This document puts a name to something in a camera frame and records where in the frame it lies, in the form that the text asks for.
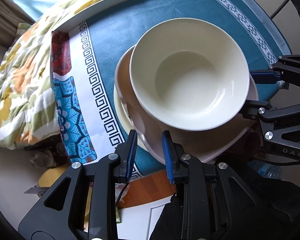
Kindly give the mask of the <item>pink beige bowl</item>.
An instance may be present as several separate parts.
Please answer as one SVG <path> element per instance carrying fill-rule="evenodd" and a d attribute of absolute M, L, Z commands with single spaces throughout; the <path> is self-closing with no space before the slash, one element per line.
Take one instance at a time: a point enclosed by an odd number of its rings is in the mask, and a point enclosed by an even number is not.
<path fill-rule="evenodd" d="M 119 60 L 115 70 L 115 88 L 132 126 L 139 135 L 138 145 L 164 164 L 162 132 L 169 130 L 174 142 L 181 144 L 185 152 L 208 163 L 237 142 L 255 121 L 237 114 L 226 124 L 202 132 L 189 132 L 166 126 L 151 117 L 138 102 L 129 78 L 129 63 L 134 47 L 130 47 Z"/>

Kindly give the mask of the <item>brown curtain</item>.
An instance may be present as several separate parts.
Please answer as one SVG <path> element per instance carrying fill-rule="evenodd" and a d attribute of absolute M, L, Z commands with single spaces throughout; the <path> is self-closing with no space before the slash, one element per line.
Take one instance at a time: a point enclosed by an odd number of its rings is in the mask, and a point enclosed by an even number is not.
<path fill-rule="evenodd" d="M 12 0 L 0 0 L 0 46 L 10 47 L 19 23 L 35 21 Z"/>

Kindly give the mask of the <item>teal patterned table cloth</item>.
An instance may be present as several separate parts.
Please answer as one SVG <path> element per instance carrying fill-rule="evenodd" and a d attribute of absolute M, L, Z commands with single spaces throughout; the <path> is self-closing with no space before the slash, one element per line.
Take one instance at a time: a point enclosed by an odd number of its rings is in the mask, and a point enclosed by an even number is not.
<path fill-rule="evenodd" d="M 250 70 L 266 69 L 291 53 L 277 26 L 254 0 L 110 0 L 66 33 L 53 32 L 52 86 L 65 152 L 86 164 L 128 137 L 115 112 L 114 77 L 121 56 L 151 27 L 172 18 L 198 18 L 226 31 Z"/>

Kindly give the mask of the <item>yellow box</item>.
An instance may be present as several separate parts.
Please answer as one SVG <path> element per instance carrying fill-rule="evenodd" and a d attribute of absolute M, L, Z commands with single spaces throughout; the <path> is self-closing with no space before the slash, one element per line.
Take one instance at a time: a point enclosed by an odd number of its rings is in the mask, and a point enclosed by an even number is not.
<path fill-rule="evenodd" d="M 49 168 L 38 179 L 38 186 L 51 187 L 69 166 L 69 164 L 65 164 L 58 167 Z"/>

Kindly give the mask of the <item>white ceramic bowl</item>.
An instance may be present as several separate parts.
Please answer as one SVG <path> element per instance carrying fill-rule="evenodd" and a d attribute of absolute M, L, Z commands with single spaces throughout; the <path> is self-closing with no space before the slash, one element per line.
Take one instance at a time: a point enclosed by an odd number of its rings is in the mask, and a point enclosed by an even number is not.
<path fill-rule="evenodd" d="M 129 76 L 149 115 L 185 131 L 207 131 L 232 120 L 250 86 L 236 41 L 194 18 L 171 19 L 145 32 L 133 49 Z"/>

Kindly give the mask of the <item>yellow rimmed plate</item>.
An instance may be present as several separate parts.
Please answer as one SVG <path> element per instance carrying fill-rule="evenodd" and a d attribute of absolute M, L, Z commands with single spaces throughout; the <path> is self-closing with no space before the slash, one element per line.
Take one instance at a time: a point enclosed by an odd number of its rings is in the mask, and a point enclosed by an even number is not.
<path fill-rule="evenodd" d="M 124 131 L 128 134 L 130 130 L 133 129 L 134 127 L 132 126 L 132 123 L 128 115 L 126 114 L 126 111 L 123 107 L 123 104 L 119 98 L 119 95 L 115 87 L 114 87 L 114 105 L 115 105 L 115 111 L 119 119 L 119 122 L 123 127 Z"/>

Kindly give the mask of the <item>floral striped quilt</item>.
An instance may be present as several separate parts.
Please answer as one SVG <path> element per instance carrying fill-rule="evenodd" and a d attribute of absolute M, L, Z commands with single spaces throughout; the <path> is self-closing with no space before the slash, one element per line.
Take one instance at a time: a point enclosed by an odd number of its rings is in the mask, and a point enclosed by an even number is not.
<path fill-rule="evenodd" d="M 51 33 L 101 0 L 61 0 L 33 24 L 20 23 L 0 65 L 0 146 L 14 150 L 59 134 L 50 85 Z"/>

